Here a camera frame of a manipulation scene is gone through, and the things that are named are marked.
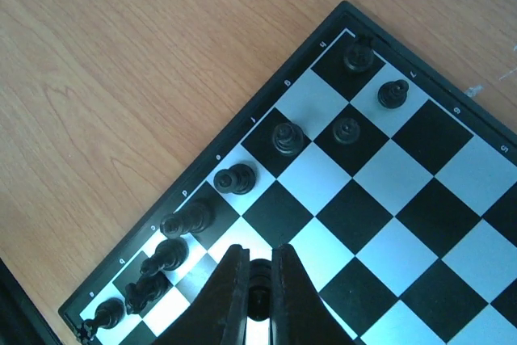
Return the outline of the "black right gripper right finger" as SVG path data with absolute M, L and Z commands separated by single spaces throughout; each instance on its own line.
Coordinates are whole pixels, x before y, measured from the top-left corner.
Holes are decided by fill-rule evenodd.
M 290 244 L 272 251 L 270 344 L 353 344 L 324 306 Z

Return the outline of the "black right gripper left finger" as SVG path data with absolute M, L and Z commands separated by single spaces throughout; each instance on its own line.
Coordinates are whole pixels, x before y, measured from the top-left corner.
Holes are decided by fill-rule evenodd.
M 156 344 L 243 344 L 250 283 L 250 251 L 233 244 L 193 303 Z

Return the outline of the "black pawn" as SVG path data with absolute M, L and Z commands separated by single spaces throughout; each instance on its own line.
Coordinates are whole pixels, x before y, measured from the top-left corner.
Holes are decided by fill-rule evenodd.
M 380 105 L 388 109 L 401 107 L 407 99 L 409 87 L 409 83 L 403 79 L 386 82 L 377 92 Z
M 351 145 L 358 141 L 360 136 L 359 123 L 351 117 L 338 118 L 332 124 L 334 140 L 341 145 Z
M 250 262 L 247 316 L 262 322 L 270 317 L 271 261 L 254 259 Z

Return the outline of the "black rook piece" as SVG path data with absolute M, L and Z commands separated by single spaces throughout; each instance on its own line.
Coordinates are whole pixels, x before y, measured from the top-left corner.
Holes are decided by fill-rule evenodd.
M 124 317 L 124 303 L 117 298 L 109 298 L 98 305 L 93 318 L 82 322 L 75 330 L 76 340 L 88 344 L 99 329 L 110 330 L 119 324 Z

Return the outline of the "black chess piece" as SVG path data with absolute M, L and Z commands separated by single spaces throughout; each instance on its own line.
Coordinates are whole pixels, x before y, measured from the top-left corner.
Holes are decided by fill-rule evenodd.
M 245 195 L 254 188 L 255 183 L 255 172 L 244 163 L 219 170 L 213 178 L 214 187 L 222 194 Z
M 142 276 L 136 283 L 125 286 L 125 306 L 127 314 L 140 314 L 145 307 L 161 298 L 170 282 L 162 272 L 153 276 Z
M 374 62 L 374 38 L 371 35 L 358 34 L 348 45 L 343 54 L 343 63 L 347 69 L 355 74 L 369 70 Z
M 298 154 L 305 144 L 302 129 L 292 122 L 278 124 L 273 130 L 271 139 L 276 150 L 285 156 Z
M 174 213 L 165 215 L 160 223 L 160 231 L 169 239 L 185 234 L 198 234 L 207 229 L 213 220 L 210 205 L 204 200 L 194 200 Z
M 142 262 L 140 273 L 149 277 L 160 271 L 173 271 L 187 260 L 187 256 L 188 245 L 183 238 L 166 239 L 158 244 L 151 257 Z

